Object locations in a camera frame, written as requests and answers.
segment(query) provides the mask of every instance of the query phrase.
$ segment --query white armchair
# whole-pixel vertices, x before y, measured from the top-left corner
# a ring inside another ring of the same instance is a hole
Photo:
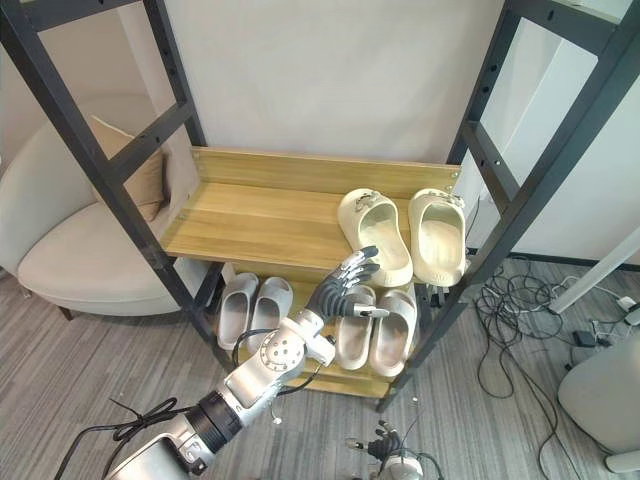
[[[143,97],[81,105],[119,128],[139,133],[155,118]],[[158,235],[186,197],[170,162],[170,201],[151,222]],[[24,145],[0,181],[0,266],[27,289],[61,307],[105,315],[151,315],[178,305],[91,184],[50,122]],[[175,268],[195,294],[207,264],[180,258]]]

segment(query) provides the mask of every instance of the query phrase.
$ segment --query white stand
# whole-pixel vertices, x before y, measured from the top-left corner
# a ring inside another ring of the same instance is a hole
[[[574,283],[566,292],[551,302],[549,309],[555,313],[562,313],[638,249],[640,249],[640,227],[625,238],[620,245],[600,260],[597,265]]]

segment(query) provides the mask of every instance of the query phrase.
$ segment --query slipper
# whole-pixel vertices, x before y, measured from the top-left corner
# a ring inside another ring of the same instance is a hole
[[[416,328],[417,307],[410,295],[390,290],[378,302],[389,310],[389,316],[376,319],[369,352],[371,367],[384,377],[394,377],[404,368],[409,357]]]
[[[398,229],[398,209],[384,195],[368,188],[347,193],[338,207],[338,222],[353,250],[375,245],[371,260],[380,265],[372,281],[381,287],[406,285],[413,276],[411,256]]]
[[[346,298],[364,305],[376,304],[376,293],[366,285],[355,285],[347,290]],[[336,320],[336,361],[345,370],[362,367],[369,354],[371,317],[338,317]]]
[[[224,288],[218,325],[220,348],[233,350],[238,337],[247,329],[251,303],[258,283],[258,277],[253,273],[240,273]]]
[[[465,221],[460,197],[433,188],[409,202],[411,259],[416,277],[439,287],[451,287],[465,270]]]
[[[258,300],[253,310],[251,330],[258,328],[277,328],[282,317],[289,314],[293,303],[291,285],[280,277],[267,278],[258,292]],[[247,340],[250,353],[256,353],[262,345],[266,333],[252,335]]]

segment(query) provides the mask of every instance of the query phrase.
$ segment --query gray carpet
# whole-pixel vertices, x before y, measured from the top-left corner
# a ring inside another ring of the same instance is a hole
[[[524,262],[508,260],[508,272]],[[580,275],[580,267],[534,264],[549,281]],[[604,285],[640,299],[640,275],[616,272]],[[544,325],[544,314],[539,321]],[[615,320],[613,299],[595,292],[566,312],[567,330],[589,328],[587,319]],[[522,382],[508,400],[484,394],[476,381],[484,339],[473,310],[467,310],[416,378],[384,414],[404,432],[419,420],[407,445],[431,452],[447,479],[539,479],[538,444],[548,425]],[[555,397],[569,361],[558,340],[527,340],[514,349],[532,375]],[[576,358],[590,352],[577,351]],[[494,389],[506,388],[495,355],[485,370]],[[0,280],[0,478],[51,479],[73,436],[97,423],[126,421],[118,399],[145,411],[168,396],[182,405],[196,402],[221,378],[207,347],[180,316],[108,318],[82,314],[67,322],[55,306],[23,298],[12,278]],[[346,437],[373,439],[379,416],[374,402],[348,396],[301,392],[278,400],[281,425],[265,413],[217,457],[203,479],[367,478],[375,462],[344,448]],[[127,451],[148,441],[161,427],[140,435]],[[584,480],[615,476],[602,467],[603,454],[564,415],[560,437]],[[113,444],[109,434],[92,436],[72,459],[65,478],[98,479]],[[547,445],[549,476],[577,478],[558,444]],[[428,479],[436,478],[430,470]]]

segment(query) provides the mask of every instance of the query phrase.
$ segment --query beige pillow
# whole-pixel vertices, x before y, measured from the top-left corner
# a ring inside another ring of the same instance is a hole
[[[111,159],[134,137],[122,130],[109,125],[98,117],[89,117],[89,128],[96,136],[107,158]],[[152,221],[158,214],[160,204],[164,201],[164,157],[160,149],[156,150],[133,175],[125,182],[124,187],[131,195],[142,218]],[[94,189],[96,198],[102,201]]]

